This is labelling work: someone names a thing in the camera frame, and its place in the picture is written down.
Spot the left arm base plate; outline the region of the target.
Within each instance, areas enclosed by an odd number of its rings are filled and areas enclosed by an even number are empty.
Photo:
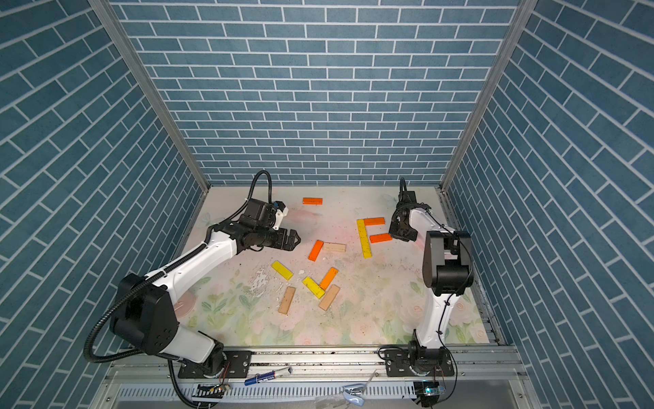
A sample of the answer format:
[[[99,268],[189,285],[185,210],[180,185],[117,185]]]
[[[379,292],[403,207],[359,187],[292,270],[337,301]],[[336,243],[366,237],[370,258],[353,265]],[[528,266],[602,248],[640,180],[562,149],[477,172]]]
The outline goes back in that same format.
[[[183,360],[178,377],[182,379],[247,378],[252,358],[248,350],[222,350],[205,362]]]

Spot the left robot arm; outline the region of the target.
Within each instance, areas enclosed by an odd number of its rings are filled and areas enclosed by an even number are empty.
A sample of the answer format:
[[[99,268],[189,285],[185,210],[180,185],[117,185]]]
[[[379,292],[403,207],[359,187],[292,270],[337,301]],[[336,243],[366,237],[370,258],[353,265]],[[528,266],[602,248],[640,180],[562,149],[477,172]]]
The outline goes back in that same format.
[[[110,330],[144,354],[175,356],[198,364],[215,361],[221,343],[181,325],[175,304],[212,270],[251,247],[291,252],[300,243],[294,229],[212,225],[200,245],[175,261],[144,276],[125,277],[117,299],[126,302],[112,313]]]

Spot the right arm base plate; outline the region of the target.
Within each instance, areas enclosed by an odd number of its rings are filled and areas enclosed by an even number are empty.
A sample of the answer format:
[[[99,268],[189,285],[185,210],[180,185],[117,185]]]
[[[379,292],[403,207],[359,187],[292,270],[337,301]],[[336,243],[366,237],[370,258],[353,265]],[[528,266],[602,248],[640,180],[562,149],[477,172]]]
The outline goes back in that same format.
[[[409,351],[392,347],[378,349],[377,354],[389,378],[447,378],[455,375],[454,362],[445,348]]]

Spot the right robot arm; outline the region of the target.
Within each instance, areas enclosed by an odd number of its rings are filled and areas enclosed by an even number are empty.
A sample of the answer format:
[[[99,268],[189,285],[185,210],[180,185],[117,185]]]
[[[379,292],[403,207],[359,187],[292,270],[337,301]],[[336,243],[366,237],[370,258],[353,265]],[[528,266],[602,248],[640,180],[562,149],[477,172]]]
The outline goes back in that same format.
[[[447,351],[446,331],[461,296],[473,284],[473,244],[463,230],[439,221],[424,203],[400,202],[393,212],[392,238],[422,246],[425,314],[412,335],[412,361],[434,360]]]

